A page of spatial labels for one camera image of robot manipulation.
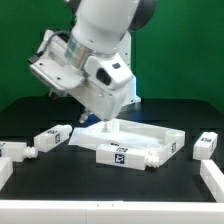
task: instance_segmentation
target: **black table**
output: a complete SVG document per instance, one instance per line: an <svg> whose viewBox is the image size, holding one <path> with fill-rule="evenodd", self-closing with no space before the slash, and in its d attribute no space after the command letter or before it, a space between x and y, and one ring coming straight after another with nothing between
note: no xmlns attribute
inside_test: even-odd
<svg viewBox="0 0 224 224"><path fill-rule="evenodd" d="M0 140L25 141L57 125L86 127L78 119L83 110L73 98L21 98L0 113ZM192 159L193 145L204 131L214 131L218 146L212 156L224 168L224 116L199 100L143 99L138 110L120 119L184 130L185 146L158 169L145 171L96 164L95 151L67 142L37 159L14 163L14 173L0 199L82 201L215 201L200 178L200 161Z"/></svg>

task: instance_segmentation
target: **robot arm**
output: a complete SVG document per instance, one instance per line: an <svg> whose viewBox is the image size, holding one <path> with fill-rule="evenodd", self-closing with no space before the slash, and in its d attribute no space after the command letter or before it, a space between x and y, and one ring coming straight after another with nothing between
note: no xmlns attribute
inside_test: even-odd
<svg viewBox="0 0 224 224"><path fill-rule="evenodd" d="M72 95L86 107L87 114L92 112L104 121L116 117L134 79L118 46L139 2L78 1L77 23L68 43L60 32L48 30L38 50L41 53L30 65L34 75L58 95Z"/></svg>

